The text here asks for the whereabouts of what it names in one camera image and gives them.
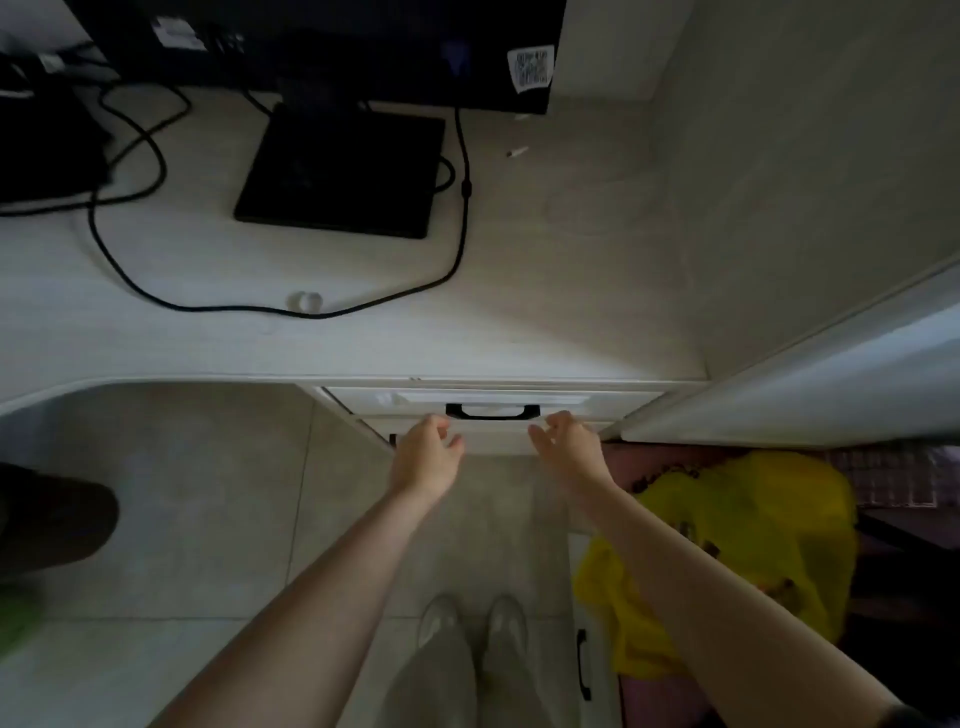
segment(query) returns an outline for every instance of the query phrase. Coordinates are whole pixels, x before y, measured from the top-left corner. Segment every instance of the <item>hand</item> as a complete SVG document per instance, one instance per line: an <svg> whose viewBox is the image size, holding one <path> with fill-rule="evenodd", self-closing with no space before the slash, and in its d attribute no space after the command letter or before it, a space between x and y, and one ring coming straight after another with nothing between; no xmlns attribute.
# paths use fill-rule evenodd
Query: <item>hand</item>
<svg viewBox="0 0 960 728"><path fill-rule="evenodd" d="M610 482L600 438L569 412L548 415L545 432L530 425L527 432L537 453L554 475L565 482Z"/></svg>
<svg viewBox="0 0 960 728"><path fill-rule="evenodd" d="M466 448L462 435L444 445L448 427L446 417L427 415L400 439L390 468L393 493L424 496L433 505L450 489Z"/></svg>

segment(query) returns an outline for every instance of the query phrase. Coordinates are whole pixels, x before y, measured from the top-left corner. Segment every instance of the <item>drawer handle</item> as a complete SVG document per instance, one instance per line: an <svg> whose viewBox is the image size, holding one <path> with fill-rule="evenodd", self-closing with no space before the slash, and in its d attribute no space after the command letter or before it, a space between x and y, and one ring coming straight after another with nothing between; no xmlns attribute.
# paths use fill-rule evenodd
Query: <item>drawer handle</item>
<svg viewBox="0 0 960 728"><path fill-rule="evenodd" d="M581 657L580 649L584 646L584 642L587 641L587 630L578 629L577 630L577 682L580 683L580 695L584 698L584 701L589 703L593 699L593 692L584 685L584 660Z"/></svg>
<svg viewBox="0 0 960 728"><path fill-rule="evenodd" d="M524 404L523 411L512 417L485 417L483 415L469 415L464 412L462 404L448 404L446 416L454 420L496 420L498 422L515 422L517 420L535 420L540 416L539 404Z"/></svg>

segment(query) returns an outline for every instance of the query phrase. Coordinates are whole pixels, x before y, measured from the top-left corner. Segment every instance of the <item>black monitor base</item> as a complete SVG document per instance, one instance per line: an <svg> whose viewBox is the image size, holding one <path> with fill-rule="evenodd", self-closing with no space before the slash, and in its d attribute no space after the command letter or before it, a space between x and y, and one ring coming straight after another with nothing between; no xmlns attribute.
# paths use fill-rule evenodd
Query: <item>black monitor base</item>
<svg viewBox="0 0 960 728"><path fill-rule="evenodd" d="M233 216L249 223L424 238L443 119L274 109Z"/></svg>

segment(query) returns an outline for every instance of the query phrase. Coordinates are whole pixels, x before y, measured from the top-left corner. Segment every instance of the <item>desk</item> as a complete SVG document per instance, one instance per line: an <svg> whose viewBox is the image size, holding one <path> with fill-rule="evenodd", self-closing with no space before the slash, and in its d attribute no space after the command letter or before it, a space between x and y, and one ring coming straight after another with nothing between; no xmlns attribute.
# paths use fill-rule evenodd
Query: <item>desk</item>
<svg viewBox="0 0 960 728"><path fill-rule="evenodd" d="M186 89L196 109L157 137L170 167L153 197L102 208L105 241L144 288L178 303L324 310L436 278L457 247L456 187L424 240L238 223L230 215L266 118L239 94ZM118 91L141 124L177 107ZM446 109L445 154L462 162ZM105 117L118 139L129 130ZM524 385L697 382L684 276L642 104L557 100L545 117L466 110L473 197L467 252L446 285L329 321L178 313L138 298L81 212L0 220L0 411L96 383L149 379L407 380ZM508 150L529 146L516 158ZM148 183L146 147L104 194Z"/></svg>

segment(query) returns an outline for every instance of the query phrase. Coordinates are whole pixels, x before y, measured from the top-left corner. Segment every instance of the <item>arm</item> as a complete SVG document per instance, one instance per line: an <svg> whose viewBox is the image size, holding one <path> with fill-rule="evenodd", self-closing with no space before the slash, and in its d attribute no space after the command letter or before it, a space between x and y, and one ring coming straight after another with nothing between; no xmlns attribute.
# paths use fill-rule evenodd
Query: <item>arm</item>
<svg viewBox="0 0 960 728"><path fill-rule="evenodd" d="M400 560L464 453L431 415L396 449L387 494L187 685L152 728L326 728L347 703Z"/></svg>
<svg viewBox="0 0 960 728"><path fill-rule="evenodd" d="M568 412L530 437L570 503L616 549L690 672L732 728L873 728L900 702L874 677L613 482Z"/></svg>

